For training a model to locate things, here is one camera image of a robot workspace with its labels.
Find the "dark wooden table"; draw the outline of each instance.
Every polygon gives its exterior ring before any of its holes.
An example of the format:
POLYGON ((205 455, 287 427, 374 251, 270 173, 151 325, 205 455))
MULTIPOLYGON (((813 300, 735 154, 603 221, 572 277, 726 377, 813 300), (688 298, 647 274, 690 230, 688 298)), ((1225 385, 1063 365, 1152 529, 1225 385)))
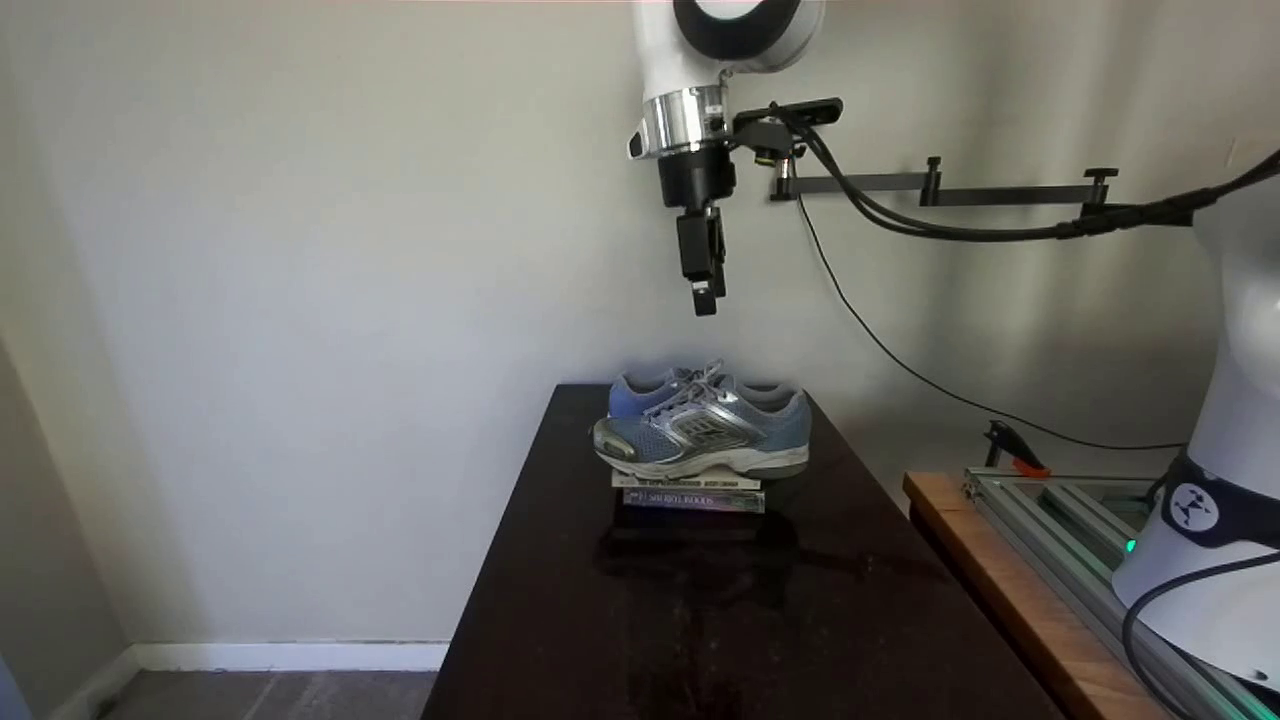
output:
POLYGON ((556 388, 424 720, 1061 716, 818 407, 763 518, 652 514, 605 397, 556 388))

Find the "logo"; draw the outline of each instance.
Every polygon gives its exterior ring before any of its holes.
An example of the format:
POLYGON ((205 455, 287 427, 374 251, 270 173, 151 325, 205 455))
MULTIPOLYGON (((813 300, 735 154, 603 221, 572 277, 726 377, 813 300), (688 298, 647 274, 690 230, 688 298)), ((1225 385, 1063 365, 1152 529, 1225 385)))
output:
POLYGON ((1217 524, 1217 503, 1199 486, 1178 486, 1169 507, 1174 521, 1193 533, 1202 533, 1217 524))

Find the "black cable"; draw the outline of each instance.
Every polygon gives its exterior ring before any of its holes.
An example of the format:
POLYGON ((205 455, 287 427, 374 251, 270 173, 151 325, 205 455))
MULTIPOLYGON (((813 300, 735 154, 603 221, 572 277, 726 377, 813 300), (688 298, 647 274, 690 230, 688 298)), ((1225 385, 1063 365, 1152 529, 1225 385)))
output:
POLYGON ((1124 615, 1124 623, 1120 625, 1120 644, 1124 646, 1124 655, 1129 659, 1129 666, 1133 667, 1133 674, 1142 680, 1142 684, 1147 685, 1151 694, 1156 696, 1156 700, 1162 702, 1170 712, 1176 715, 1180 720, 1196 720, 1189 712, 1183 710, 1180 706, 1175 705, 1172 700, 1160 689, 1156 683, 1147 674, 1147 670, 1138 662, 1138 655, 1133 648, 1133 628, 1138 621, 1138 614, 1143 611, 1153 600, 1167 593, 1169 591, 1178 589, 1183 585, 1194 583, 1197 580, 1203 580, 1206 578, 1213 578, 1216 575, 1225 575, 1228 573, 1238 573, 1240 570, 1248 570, 1251 568, 1261 568, 1262 565, 1271 565, 1274 562, 1280 562, 1280 552, 1271 552, 1267 555, 1260 555, 1257 557, 1251 557, 1248 560, 1236 560, 1234 562, 1225 562, 1222 565, 1215 565, 1212 568, 1206 568, 1203 570, 1196 570, 1194 573, 1187 573, 1185 575, 1178 575, 1171 580, 1165 580, 1164 583, 1151 588, 1149 591, 1142 593, 1132 606, 1129 611, 1124 615))
POLYGON ((980 229, 940 225, 904 215, 873 200, 845 177, 831 149, 827 147, 826 141, 808 122, 776 102, 771 104, 769 111, 772 117, 785 123, 792 133, 813 150, 818 161, 831 173, 831 177, 845 192, 845 196, 849 197, 864 218, 892 232, 932 240, 955 242, 1023 242, 1032 240, 1070 240, 1102 234, 1158 223, 1185 213, 1194 213, 1217 202, 1220 197, 1229 192, 1280 174, 1280 151, 1277 151, 1231 182, 1202 187, 1144 205, 1107 210, 1066 220, 1056 225, 1021 229, 980 229))
POLYGON ((941 392, 942 395, 946 395, 947 397, 950 397, 952 400, 957 400, 960 402, 964 402, 965 405, 968 405, 970 407, 977 407, 978 410, 983 410, 983 411, 991 413, 993 415, 1000 415, 1001 418, 1007 418, 1010 420, 1021 423, 1021 424, 1027 425, 1028 428, 1034 428, 1034 429, 1037 429, 1037 430, 1039 430, 1042 433, 1053 436, 1053 437, 1060 438, 1060 439, 1065 439, 1068 442, 1073 442, 1075 445, 1083 445, 1085 447, 1096 447, 1098 450, 1174 450, 1174 448, 1183 447, 1185 445, 1185 443, 1181 443, 1181 442, 1160 443, 1160 445, 1107 445, 1107 443, 1101 443, 1101 442, 1089 442, 1087 439, 1075 438, 1075 437, 1071 437, 1069 434, 1060 433, 1057 430, 1046 428, 1044 425, 1041 425, 1039 423, 1033 423, 1033 421, 1030 421, 1030 420, 1028 420, 1025 418, 1020 418, 1018 415, 1014 415, 1012 413, 1005 413, 1004 410, 996 410, 995 407, 992 407, 989 405, 983 405, 982 402, 978 402, 978 401, 974 401, 974 400, 969 400, 968 397, 964 397, 960 393, 952 392, 952 391, 950 391, 950 389, 940 386, 938 383, 931 380, 929 378, 922 375, 920 373, 915 372, 910 365, 908 365, 906 363, 904 363, 897 355, 893 354, 892 350, 888 348, 888 346, 886 346, 881 341, 881 338, 870 328, 870 325, 867 324, 867 320, 864 320, 863 316, 858 313, 858 310, 854 309, 854 305, 849 301, 849 297, 845 296, 845 290, 842 287, 840 287, 840 279, 836 278, 836 272, 832 270, 831 263, 827 260, 827 252, 822 249, 822 241, 818 238, 818 231, 813 227, 813 219, 809 218, 809 210, 804 206, 804 197, 803 196, 797 196, 796 197, 796 204, 800 206, 800 214, 804 217, 805 224, 809 225, 809 234, 813 236, 813 245, 814 245, 814 247, 818 249, 818 258, 822 259, 822 265, 823 265, 823 268, 827 269, 827 277, 831 278, 831 284, 836 288, 836 295, 840 296, 840 301, 845 304, 845 307, 849 310, 849 314, 852 315, 855 320, 858 320, 858 324, 860 324, 863 327, 863 331, 865 331, 867 336, 872 338, 872 342, 874 342, 877 345, 877 347, 879 347, 881 351, 883 351, 884 355, 887 355, 888 359, 892 360, 899 368, 906 370, 906 373, 909 375, 911 375, 915 379, 920 380, 922 383, 932 387, 933 389, 941 392))

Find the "wooden board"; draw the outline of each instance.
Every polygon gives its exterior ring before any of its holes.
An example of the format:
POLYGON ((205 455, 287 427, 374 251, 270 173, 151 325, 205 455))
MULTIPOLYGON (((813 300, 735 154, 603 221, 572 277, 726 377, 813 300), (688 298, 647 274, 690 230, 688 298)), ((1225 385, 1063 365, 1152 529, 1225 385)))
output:
POLYGON ((1128 667, 978 512, 959 480, 908 473, 904 488, 915 515, 1069 715, 1088 720, 1167 720, 1169 715, 1128 667))

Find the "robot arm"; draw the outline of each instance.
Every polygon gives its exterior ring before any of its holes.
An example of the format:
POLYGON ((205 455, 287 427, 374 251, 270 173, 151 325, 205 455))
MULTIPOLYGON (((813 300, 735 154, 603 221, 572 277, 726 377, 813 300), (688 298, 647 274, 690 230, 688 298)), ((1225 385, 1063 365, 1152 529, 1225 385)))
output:
POLYGON ((662 200, 676 220, 680 261, 699 315, 724 296, 724 236, 717 200, 733 193, 735 146, 726 81, 794 64, 818 33, 822 0, 636 1, 644 109, 631 159, 658 160, 662 200))

